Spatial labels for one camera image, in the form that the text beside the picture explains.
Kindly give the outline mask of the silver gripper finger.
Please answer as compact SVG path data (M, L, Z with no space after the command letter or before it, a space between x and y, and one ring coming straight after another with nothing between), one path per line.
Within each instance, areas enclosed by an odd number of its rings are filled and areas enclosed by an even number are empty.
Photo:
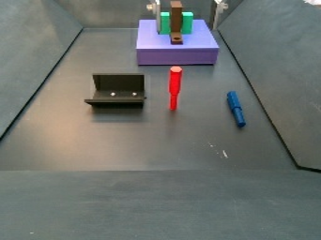
M155 15L155 22L156 22L156 32L160 32L160 0L149 0L147 4L147 10L152 12Z
M216 28L219 15L228 8L228 4L224 2L224 0L212 0L212 3L214 3L212 28Z

